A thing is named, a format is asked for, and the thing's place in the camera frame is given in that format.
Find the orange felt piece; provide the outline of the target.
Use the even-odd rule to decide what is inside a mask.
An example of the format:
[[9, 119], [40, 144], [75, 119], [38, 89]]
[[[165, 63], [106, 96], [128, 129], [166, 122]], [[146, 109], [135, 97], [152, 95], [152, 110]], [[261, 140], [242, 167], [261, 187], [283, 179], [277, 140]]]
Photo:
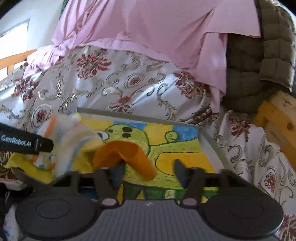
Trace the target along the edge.
[[93, 169], [114, 168], [120, 163], [129, 164], [143, 180], [151, 181], [156, 170], [141, 147], [125, 141], [111, 141], [100, 147], [94, 154]]

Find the striped pastel cloth pouch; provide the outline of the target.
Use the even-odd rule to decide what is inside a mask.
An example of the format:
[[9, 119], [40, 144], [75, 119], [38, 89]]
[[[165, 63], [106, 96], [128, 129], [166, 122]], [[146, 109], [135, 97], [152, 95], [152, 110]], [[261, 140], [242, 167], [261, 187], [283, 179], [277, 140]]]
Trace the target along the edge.
[[39, 127], [37, 134], [52, 140], [53, 150], [38, 155], [12, 154], [4, 168], [20, 168], [44, 183], [50, 183], [71, 170], [82, 174], [93, 171], [93, 155], [103, 141], [93, 128], [82, 123], [79, 114], [52, 116]]

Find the grey tray with cartoon lining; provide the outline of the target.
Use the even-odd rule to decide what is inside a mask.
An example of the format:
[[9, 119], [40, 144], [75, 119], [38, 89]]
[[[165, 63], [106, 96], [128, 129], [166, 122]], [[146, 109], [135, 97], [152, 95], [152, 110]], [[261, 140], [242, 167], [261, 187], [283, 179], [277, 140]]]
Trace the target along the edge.
[[118, 200], [181, 199], [186, 190], [175, 176], [175, 159], [188, 168], [198, 167], [208, 173], [217, 173], [223, 168], [215, 152], [216, 144], [203, 138], [199, 126], [183, 123], [162, 125], [147, 118], [137, 121], [132, 117], [128, 120], [121, 113], [111, 117], [95, 114], [91, 110], [76, 113], [81, 116], [82, 123], [98, 133], [103, 144], [125, 141], [139, 145], [156, 170], [156, 177], [147, 181], [123, 162], [125, 175]]

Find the floral satin bedspread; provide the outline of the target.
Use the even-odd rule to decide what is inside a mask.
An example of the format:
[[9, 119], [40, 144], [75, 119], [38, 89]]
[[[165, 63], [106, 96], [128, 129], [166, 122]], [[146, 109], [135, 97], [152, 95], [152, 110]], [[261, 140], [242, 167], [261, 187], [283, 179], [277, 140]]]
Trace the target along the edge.
[[1, 122], [35, 131], [77, 108], [116, 111], [204, 126], [242, 178], [284, 210], [280, 240], [295, 240], [295, 170], [266, 132], [232, 111], [212, 113], [211, 94], [174, 64], [130, 52], [78, 47], [54, 66], [1, 80]]

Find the olive quilted puffer jacket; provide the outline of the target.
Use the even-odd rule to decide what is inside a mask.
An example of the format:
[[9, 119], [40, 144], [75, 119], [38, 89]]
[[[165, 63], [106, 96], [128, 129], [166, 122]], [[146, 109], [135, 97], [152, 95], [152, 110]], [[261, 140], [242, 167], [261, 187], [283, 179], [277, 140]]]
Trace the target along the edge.
[[229, 34], [227, 93], [222, 106], [241, 113], [256, 109], [279, 90], [291, 93], [295, 81], [295, 25], [271, 1], [255, 1], [261, 38]]

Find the pink hanging sheet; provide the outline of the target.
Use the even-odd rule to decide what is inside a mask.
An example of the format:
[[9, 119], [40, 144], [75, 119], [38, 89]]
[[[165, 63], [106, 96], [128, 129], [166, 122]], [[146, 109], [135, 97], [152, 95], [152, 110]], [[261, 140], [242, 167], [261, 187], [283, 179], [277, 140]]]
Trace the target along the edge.
[[128, 50], [188, 70], [209, 86], [216, 113], [226, 94], [229, 34], [261, 36], [254, 1], [69, 1], [52, 45], [28, 57], [24, 75], [48, 69], [76, 46]]

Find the window with white frame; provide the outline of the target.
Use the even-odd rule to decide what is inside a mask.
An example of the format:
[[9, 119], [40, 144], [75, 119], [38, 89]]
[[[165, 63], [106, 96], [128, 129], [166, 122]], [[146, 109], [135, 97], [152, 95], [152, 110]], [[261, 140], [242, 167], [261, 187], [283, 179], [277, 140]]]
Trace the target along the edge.
[[24, 20], [1, 33], [1, 59], [28, 51], [29, 22]]

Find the wooden bed frame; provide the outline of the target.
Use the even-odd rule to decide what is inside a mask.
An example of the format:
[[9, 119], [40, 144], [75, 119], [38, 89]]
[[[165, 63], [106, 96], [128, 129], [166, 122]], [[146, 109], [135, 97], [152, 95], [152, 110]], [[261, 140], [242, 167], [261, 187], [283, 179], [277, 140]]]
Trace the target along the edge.
[[279, 91], [257, 109], [253, 123], [263, 127], [295, 168], [295, 98]]

